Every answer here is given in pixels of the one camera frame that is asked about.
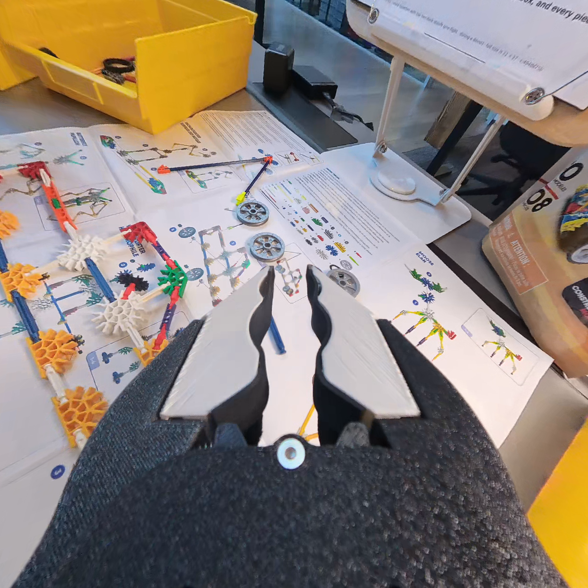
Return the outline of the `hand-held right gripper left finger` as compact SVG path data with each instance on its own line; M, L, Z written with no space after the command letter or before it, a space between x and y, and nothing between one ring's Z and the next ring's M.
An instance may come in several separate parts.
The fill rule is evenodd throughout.
M165 420L232 423L259 442L269 382L262 342L272 319L275 269L267 266L204 318L160 411Z

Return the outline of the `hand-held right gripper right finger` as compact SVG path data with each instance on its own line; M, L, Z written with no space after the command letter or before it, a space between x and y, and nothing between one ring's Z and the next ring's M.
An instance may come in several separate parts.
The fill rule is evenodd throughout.
M316 266L306 269L311 327L319 342L313 405L320 442L349 423L420 417L408 383L371 312Z

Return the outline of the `yellow plastic parts bin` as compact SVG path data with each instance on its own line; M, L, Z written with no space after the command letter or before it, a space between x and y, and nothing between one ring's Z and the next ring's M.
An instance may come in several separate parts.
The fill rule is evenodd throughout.
M531 505L528 519L570 587L587 587L587 422Z
M255 12L226 1L1 1L1 65L158 134L246 86ZM136 84L95 75L136 57Z

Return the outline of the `pile of colourful construction pieces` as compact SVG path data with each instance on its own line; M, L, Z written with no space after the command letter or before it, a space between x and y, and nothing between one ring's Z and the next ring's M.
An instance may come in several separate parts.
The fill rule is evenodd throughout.
M136 84L136 57L106 58L93 73L117 85Z

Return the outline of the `grey desk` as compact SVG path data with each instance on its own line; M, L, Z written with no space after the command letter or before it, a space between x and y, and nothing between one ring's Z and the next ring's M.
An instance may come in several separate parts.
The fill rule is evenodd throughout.
M112 123L108 115L45 88L33 79L1 92L1 134ZM532 340L496 272L481 252L490 219L466 204L471 220L430 249L487 305ZM529 510L587 417L584 384L552 364L527 402L500 453L521 503Z

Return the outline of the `grey plastic spoked wheel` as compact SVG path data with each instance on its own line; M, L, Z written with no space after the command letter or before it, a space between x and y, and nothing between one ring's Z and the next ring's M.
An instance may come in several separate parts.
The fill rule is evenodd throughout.
M236 206L236 218L246 226L263 226L268 222L269 216L268 207L259 201L245 201Z
M352 297L356 298L358 296L360 292L360 282L351 271L334 268L328 271L327 277Z
M262 263L273 263L282 259L286 253L284 241L274 233L261 232L248 241L251 256Z

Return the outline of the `parts list instruction sheet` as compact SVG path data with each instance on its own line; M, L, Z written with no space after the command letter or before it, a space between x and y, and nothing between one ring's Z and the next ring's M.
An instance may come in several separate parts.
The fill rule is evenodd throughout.
M337 265L361 277L417 242L409 229L328 167L266 183L259 193L283 218L288 238L321 269Z

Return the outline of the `white document stand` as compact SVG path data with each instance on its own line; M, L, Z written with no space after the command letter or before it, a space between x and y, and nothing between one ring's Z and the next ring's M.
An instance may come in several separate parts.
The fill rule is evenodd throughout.
M373 1L347 1L346 9L353 31L392 55L375 142L358 152L351 147L335 151L330 154L329 164L349 182L358 182L361 194L382 206L421 241L435 241L471 219L472 214L458 199L457 191L504 122L513 122L555 145L582 148L587 144L587 109L580 110L558 98L547 97L542 89L529 91L522 97L517 93L512 95L504 88L506 82L488 79L489 75L479 76L437 55L426 56L421 61L419 47L405 51L403 43L398 47L374 35L371 25L378 11L372 4ZM486 131L449 188L394 152L387 136L387 124L406 64L497 115L496 122Z

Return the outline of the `colourful rod and connector model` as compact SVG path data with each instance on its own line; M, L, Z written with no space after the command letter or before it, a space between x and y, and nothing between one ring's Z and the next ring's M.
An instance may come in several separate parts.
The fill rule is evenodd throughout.
M42 331L28 302L40 286L49 291L47 280L54 270L67 270L79 276L88 273L97 285L100 311L92 322L102 334L125 334L130 337L131 351L138 357L138 366L147 367L169 344L169 331L178 302L187 288L187 274L161 246L154 231L145 222L129 224L117 235L103 239L85 235L70 216L53 176L45 162L33 161L9 167L6 174L19 174L37 181L60 229L68 235L68 244L55 260L41 267L10 263L1 247L1 288L6 300L16 308L27 333L29 354L41 379L52 387L53 403L58 420L71 447L80 450L107 412L108 403L95 387L68 388L64 379L84 343L82 336L66 330ZM148 283L132 273L120 273L119 293L103 275L99 262L107 259L118 241L152 247L164 262L158 285L151 290Z

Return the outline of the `brown construction set bag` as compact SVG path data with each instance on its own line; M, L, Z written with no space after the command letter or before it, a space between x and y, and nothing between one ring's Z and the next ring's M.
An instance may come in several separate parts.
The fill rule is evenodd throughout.
M587 376L587 148L501 214L482 250L538 347L566 376Z

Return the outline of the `blue rods with small connectors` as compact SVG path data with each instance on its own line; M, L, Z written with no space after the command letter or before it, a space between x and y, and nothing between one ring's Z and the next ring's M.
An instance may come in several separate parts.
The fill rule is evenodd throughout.
M248 159L209 162L196 165L159 165L152 171L156 175L177 176L194 195L211 193L214 189L237 186L241 182L253 181L260 172L272 174L277 170L278 161L270 155Z

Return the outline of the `black office chair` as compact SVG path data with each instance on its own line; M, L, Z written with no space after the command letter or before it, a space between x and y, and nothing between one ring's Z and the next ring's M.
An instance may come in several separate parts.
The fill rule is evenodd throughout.
M454 170L444 181L447 186L469 158L467 151L475 148L479 140L479 136L475 136L458 146L481 110L481 105L455 92L425 137L431 146L439 147L426 167L430 175L440 175L448 156L453 152L457 154ZM507 122L478 159L458 195L484 216L495 220L568 151L569 148L548 143Z

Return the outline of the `black power brick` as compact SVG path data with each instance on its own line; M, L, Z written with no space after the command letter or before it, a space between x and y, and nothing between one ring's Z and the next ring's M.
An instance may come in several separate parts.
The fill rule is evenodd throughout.
M334 100L337 84L310 65L293 65L293 87L309 100Z

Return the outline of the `black power adapter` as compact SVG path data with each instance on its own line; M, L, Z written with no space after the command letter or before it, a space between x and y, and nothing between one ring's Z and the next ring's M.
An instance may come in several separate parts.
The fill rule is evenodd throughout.
M295 50L283 42L272 42L265 50L263 63L263 88L266 92L281 96L291 84Z

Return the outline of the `printed paper on stand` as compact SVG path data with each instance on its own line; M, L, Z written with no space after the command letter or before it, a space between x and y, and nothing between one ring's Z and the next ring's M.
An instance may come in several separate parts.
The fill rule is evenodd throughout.
M373 1L374 35L587 109L587 1Z

